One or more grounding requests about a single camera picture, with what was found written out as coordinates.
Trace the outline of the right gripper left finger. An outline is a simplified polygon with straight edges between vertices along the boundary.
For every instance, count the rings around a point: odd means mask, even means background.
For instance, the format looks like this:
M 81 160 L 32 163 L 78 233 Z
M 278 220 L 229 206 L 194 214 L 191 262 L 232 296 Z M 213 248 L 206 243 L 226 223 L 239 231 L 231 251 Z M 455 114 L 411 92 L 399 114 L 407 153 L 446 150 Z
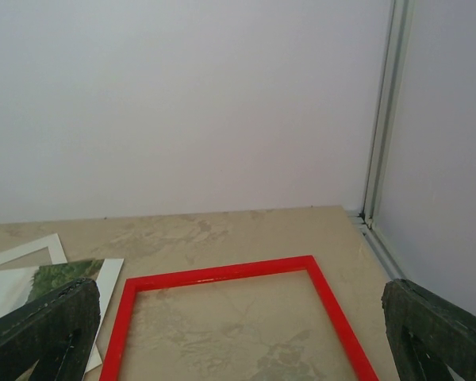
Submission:
M 79 278 L 0 317 L 0 380 L 81 380 L 100 326 L 96 282 Z

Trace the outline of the white passe-partout mat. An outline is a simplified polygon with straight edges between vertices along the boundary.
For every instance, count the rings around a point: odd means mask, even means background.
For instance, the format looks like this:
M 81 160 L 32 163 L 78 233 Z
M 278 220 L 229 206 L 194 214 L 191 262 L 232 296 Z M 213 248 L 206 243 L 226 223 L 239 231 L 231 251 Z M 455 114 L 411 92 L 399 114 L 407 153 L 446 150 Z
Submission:
M 67 262 L 59 235 L 54 233 L 0 252 L 0 265 L 7 264 L 43 249 L 48 250 L 52 264 L 65 264 Z

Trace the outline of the landscape photo with white mat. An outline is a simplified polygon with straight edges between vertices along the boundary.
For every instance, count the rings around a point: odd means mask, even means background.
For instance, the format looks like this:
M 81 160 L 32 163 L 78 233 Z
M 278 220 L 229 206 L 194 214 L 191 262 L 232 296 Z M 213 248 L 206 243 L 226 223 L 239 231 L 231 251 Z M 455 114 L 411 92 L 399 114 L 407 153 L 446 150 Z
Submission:
M 83 260 L 67 264 L 2 270 L 0 271 L 0 318 L 70 281 L 88 278 L 96 282 L 100 292 L 99 331 L 122 264 L 121 259 Z M 101 364 L 95 346 L 96 338 L 85 374 Z M 29 374 L 25 373 L 18 380 L 30 380 Z

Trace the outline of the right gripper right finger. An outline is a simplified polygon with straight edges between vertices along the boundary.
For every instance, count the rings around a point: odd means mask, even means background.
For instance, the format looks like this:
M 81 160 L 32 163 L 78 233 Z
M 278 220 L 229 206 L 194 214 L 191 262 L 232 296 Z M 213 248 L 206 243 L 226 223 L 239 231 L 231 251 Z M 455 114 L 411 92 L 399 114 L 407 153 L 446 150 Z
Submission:
M 408 279 L 382 295 L 386 336 L 401 380 L 476 380 L 476 316 Z

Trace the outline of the red wooden picture frame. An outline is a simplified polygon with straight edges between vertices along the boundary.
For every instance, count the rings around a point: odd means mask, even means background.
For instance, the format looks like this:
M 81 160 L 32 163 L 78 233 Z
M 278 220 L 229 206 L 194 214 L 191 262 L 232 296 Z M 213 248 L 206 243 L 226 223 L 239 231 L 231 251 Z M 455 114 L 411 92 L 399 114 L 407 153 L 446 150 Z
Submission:
M 100 379 L 118 379 L 136 296 L 140 292 L 277 275 L 296 271 L 306 271 L 309 275 L 313 287 L 318 294 L 318 298 L 336 331 L 336 335 L 357 379 L 377 380 L 378 376 L 371 362 L 359 343 L 357 336 L 314 256 L 295 256 L 127 279 L 117 309 L 117 315 L 109 339 L 106 356 L 103 361 Z

